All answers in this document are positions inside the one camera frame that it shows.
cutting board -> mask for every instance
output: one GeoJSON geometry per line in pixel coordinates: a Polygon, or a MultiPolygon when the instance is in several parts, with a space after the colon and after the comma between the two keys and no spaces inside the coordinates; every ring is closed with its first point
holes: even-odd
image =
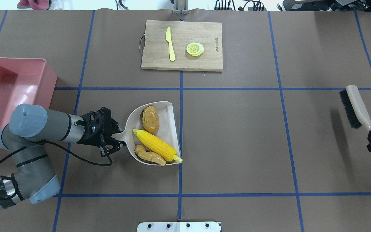
{"type": "Polygon", "coordinates": [[[223,33],[221,23],[156,21],[146,22],[146,41],[141,68],[183,71],[223,71],[223,33]],[[167,28],[171,27],[175,61],[170,61],[167,28]],[[199,57],[190,56],[187,45],[191,42],[204,46],[199,57]]]}

plastic knife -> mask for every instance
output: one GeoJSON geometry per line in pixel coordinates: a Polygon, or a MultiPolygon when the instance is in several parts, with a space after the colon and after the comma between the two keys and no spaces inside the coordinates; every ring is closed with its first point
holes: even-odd
{"type": "Polygon", "coordinates": [[[165,40],[168,42],[170,60],[175,61],[176,60],[176,55],[174,54],[173,43],[171,41],[171,27],[167,28],[167,32],[165,33],[165,40]]]}

brush handle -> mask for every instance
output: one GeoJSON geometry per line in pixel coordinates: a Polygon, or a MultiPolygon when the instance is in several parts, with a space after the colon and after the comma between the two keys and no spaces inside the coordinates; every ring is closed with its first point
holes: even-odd
{"type": "Polygon", "coordinates": [[[360,96],[359,89],[356,87],[356,85],[349,85],[346,87],[346,91],[359,122],[366,131],[371,131],[370,116],[366,110],[365,103],[360,96]]]}

pink plastic tray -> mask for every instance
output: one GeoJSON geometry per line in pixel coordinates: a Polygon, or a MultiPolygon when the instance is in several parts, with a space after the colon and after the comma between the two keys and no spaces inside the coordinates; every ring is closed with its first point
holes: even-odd
{"type": "Polygon", "coordinates": [[[49,108],[56,79],[45,59],[0,58],[0,129],[22,103],[49,108]]]}

lemon slice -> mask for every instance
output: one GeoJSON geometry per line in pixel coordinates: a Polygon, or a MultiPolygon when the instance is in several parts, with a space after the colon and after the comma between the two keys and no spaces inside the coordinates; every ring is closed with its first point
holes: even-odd
{"type": "Polygon", "coordinates": [[[199,43],[190,43],[187,45],[187,53],[193,57],[201,56],[204,52],[204,47],[199,43]]]}

